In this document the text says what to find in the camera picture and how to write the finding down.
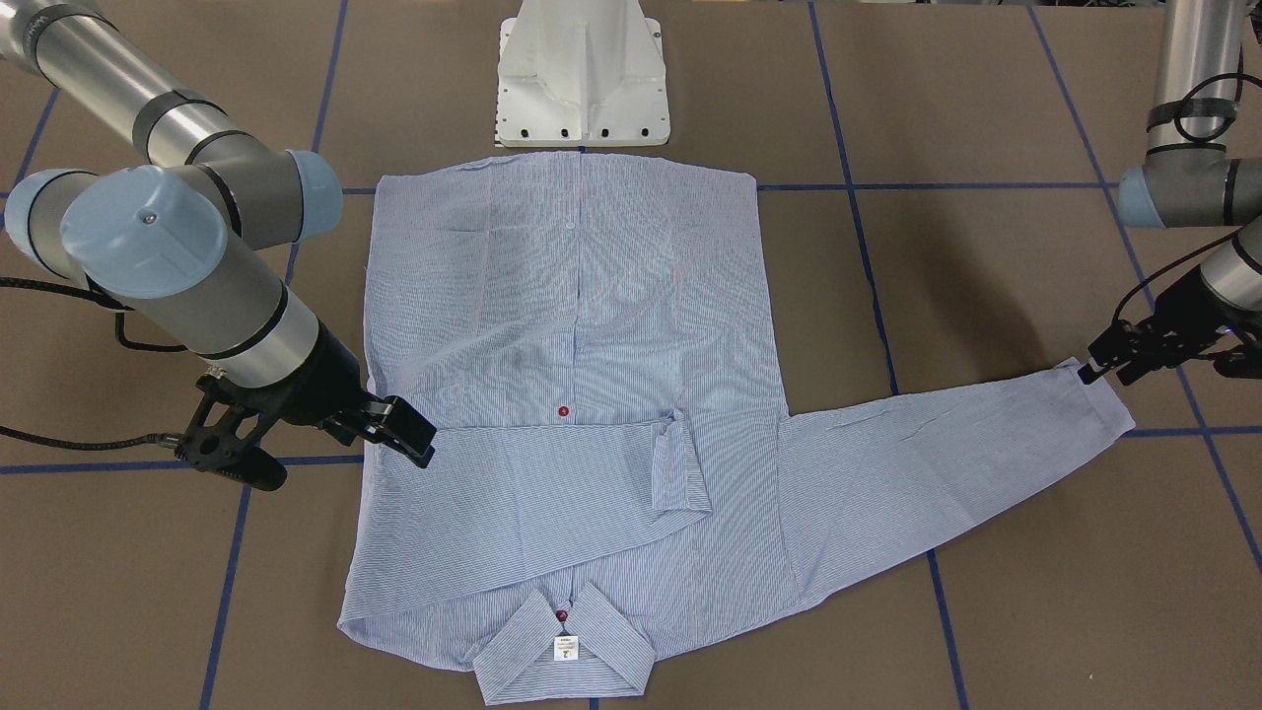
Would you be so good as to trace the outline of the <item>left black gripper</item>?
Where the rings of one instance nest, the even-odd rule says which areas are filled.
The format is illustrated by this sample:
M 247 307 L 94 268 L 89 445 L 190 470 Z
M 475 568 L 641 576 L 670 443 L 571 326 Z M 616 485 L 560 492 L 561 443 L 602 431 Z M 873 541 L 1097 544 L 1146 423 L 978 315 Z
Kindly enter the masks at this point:
M 1087 354 L 1090 361 L 1078 368 L 1085 386 L 1111 372 L 1122 386 L 1129 386 L 1156 370 L 1172 370 L 1191 359 L 1208 361 L 1225 378 L 1258 381 L 1259 314 L 1222 300 L 1194 269 L 1156 298 L 1148 318 L 1114 318 L 1087 347 Z

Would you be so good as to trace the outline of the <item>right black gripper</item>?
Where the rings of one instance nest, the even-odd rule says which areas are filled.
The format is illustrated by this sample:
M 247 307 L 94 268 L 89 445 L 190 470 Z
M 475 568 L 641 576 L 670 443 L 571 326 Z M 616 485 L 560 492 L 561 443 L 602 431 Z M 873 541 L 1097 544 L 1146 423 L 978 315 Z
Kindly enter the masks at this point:
M 437 428 L 398 395 L 379 399 L 362 387 L 358 361 L 327 327 L 297 372 L 262 388 L 226 376 L 202 376 L 201 404 L 175 441 L 175 457 L 256 491 L 278 491 L 286 468 L 262 448 L 278 422 L 316 428 L 348 446 L 356 439 L 401 454 L 424 468 L 435 454 Z

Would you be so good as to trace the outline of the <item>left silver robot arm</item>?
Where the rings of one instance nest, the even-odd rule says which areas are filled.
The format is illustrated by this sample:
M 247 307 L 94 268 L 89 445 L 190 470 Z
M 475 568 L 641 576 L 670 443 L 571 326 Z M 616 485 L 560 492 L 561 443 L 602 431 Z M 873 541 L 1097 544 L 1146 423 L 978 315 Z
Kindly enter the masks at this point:
M 1227 228 L 1181 257 L 1188 270 L 1164 288 L 1148 318 L 1117 306 L 1092 342 L 1083 383 L 1116 373 L 1129 386 L 1185 361 L 1208 361 L 1225 378 L 1259 378 L 1261 166 L 1227 153 L 1239 96 L 1259 78 L 1242 68 L 1242 1 L 1170 1 L 1143 163 L 1118 185 L 1123 224 L 1140 230 Z

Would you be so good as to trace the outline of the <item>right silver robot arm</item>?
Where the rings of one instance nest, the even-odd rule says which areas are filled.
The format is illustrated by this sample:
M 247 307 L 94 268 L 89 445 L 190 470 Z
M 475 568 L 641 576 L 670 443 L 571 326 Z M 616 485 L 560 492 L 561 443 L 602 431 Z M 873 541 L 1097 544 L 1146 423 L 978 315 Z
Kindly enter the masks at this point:
M 92 1 L 5 1 L 3 59 L 80 101 L 143 159 L 106 177 L 37 172 L 5 207 L 15 247 L 62 291 L 138 311 L 208 364 L 186 430 L 143 444 L 257 491 L 286 480 L 261 445 L 278 422 L 427 467 L 433 424 L 366 391 L 356 356 L 257 256 L 339 224 L 343 192 L 324 158 L 266 148 Z

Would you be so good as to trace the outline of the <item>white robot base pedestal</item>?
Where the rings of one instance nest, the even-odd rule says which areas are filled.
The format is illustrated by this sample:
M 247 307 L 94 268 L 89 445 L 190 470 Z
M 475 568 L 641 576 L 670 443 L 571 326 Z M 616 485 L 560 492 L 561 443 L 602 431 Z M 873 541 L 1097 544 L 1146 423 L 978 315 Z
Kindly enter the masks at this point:
M 663 148 L 663 26 L 639 1 L 524 1 L 498 26 L 498 148 Z

